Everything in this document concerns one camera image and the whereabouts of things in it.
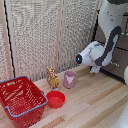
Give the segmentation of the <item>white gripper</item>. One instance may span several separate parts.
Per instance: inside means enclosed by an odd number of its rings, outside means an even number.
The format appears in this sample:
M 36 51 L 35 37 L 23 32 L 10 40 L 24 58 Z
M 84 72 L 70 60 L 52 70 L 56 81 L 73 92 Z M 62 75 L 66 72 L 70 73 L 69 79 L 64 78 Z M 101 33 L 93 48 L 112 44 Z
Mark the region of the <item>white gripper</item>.
M 90 68 L 90 73 L 99 73 L 100 68 L 101 68 L 101 66 L 96 66 L 96 65 L 94 65 L 94 66 L 92 66 L 92 67 Z

